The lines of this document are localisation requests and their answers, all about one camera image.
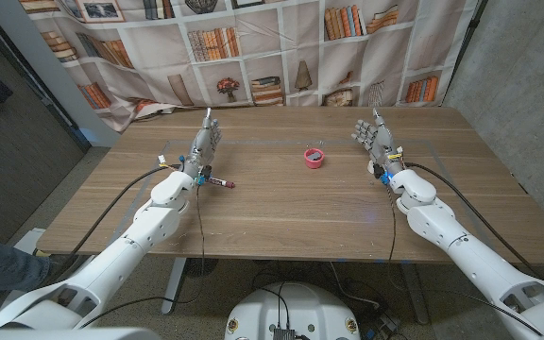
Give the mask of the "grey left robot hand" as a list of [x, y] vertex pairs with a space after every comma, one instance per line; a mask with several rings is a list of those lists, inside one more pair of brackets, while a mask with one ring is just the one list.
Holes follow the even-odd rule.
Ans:
[[202, 126], [193, 139], [183, 163], [182, 172], [195, 179], [200, 170], [213, 162], [214, 152], [221, 140], [221, 130], [212, 109], [207, 108]]

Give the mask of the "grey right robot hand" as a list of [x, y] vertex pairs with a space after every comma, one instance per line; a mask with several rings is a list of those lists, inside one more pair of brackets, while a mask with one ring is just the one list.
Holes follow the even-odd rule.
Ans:
[[391, 178], [405, 169], [401, 150], [396, 147], [393, 135], [377, 108], [372, 110], [373, 122], [358, 120], [351, 134], [353, 140], [368, 153], [368, 171], [376, 178]]

